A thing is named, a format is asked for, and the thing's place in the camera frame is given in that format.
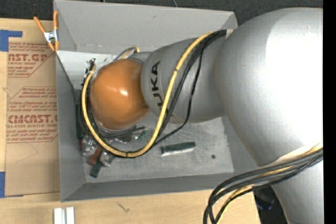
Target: gray robot arm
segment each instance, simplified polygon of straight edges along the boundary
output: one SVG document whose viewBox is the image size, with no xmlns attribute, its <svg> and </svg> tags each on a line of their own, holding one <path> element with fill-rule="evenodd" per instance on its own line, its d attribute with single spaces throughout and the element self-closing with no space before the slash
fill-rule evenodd
<svg viewBox="0 0 336 224">
<path fill-rule="evenodd" d="M 281 9 L 217 39 L 204 52 L 190 122 L 226 114 L 259 166 L 322 142 L 322 16 L 318 8 Z M 142 92 L 156 114 L 176 59 L 190 42 L 161 48 L 143 65 Z M 196 66 L 178 98 L 174 123 L 186 117 Z M 323 162 L 273 189 L 289 224 L 324 223 Z"/>
</svg>

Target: orange ball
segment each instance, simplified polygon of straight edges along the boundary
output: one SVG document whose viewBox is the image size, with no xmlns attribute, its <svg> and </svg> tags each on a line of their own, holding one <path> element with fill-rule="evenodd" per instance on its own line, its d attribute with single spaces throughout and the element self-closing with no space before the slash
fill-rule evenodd
<svg viewBox="0 0 336 224">
<path fill-rule="evenodd" d="M 92 81 L 90 102 L 98 123 L 110 130 L 132 127 L 149 112 L 141 91 L 142 65 L 120 59 L 102 67 Z"/>
</svg>

